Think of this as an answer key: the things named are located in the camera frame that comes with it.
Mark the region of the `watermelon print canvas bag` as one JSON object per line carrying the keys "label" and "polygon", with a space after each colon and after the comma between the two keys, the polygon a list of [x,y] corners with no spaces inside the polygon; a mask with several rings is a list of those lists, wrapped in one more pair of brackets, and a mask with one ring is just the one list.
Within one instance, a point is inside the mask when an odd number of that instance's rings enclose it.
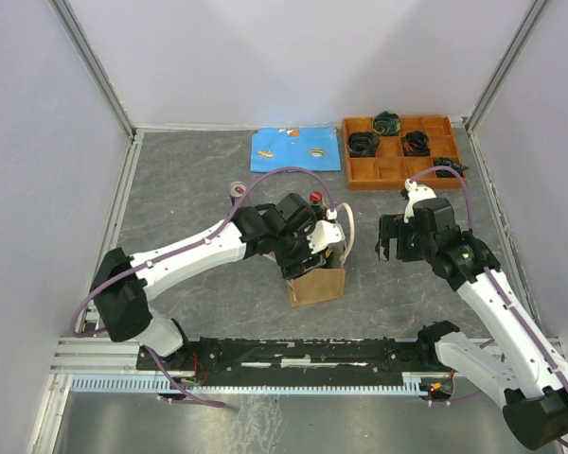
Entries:
{"label": "watermelon print canvas bag", "polygon": [[340,269],[319,268],[308,272],[294,280],[289,280],[288,292],[292,307],[308,306],[323,303],[345,295],[346,261],[353,249],[356,239],[356,225],[353,211],[346,202],[336,207],[338,214],[345,212],[348,223],[348,236],[344,242],[336,245],[345,246],[345,263]]}

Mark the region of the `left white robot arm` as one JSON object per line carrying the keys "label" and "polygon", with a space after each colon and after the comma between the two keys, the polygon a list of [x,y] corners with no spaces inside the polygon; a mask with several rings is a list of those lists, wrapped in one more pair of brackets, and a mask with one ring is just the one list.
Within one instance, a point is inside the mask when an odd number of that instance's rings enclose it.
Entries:
{"label": "left white robot arm", "polygon": [[255,255],[275,259],[286,280],[327,262],[326,251],[342,238],[336,213],[315,208],[296,193],[277,204],[236,205],[216,225],[161,249],[103,258],[92,299],[113,342],[136,341],[171,369],[185,366],[190,346],[183,329],[151,308],[157,296],[186,279]]}

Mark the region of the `glass cola bottle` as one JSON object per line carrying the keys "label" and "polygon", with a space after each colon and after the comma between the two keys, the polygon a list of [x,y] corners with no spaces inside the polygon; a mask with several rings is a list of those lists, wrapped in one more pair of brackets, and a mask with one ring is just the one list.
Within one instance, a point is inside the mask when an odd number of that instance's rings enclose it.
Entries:
{"label": "glass cola bottle", "polygon": [[309,195],[309,201],[316,219],[325,219],[327,217],[328,207],[324,201],[323,194],[320,191],[312,191]]}

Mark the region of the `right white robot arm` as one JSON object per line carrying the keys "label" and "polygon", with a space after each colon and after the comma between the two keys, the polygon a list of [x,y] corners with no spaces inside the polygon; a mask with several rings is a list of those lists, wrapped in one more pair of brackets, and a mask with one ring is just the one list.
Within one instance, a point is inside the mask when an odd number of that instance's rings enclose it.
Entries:
{"label": "right white robot arm", "polygon": [[419,365],[445,365],[463,375],[501,409],[527,449],[551,442],[568,449],[568,361],[529,317],[501,264],[472,230],[456,223],[444,198],[409,201],[403,214],[383,215],[375,250],[382,261],[424,261],[487,328],[498,360],[451,323],[434,323],[415,348]]}

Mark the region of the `green glass bottle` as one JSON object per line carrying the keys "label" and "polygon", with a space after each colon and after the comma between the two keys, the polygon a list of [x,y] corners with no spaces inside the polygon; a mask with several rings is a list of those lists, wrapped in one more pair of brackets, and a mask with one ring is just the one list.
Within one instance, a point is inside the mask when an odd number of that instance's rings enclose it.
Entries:
{"label": "green glass bottle", "polygon": [[326,264],[325,269],[340,269],[345,263],[345,246],[333,245],[330,246],[325,253]]}

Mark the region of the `blue silver energy drink can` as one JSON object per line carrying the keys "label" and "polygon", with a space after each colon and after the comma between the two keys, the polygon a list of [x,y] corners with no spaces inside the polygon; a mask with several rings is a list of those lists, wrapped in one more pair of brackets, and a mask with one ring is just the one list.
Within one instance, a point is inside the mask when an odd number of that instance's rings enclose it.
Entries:
{"label": "blue silver energy drink can", "polygon": [[247,206],[250,204],[250,199],[245,197],[244,194],[247,192],[247,185],[241,181],[232,182],[228,189],[229,199],[231,204],[235,206],[237,203],[242,200],[240,203],[241,206]]}

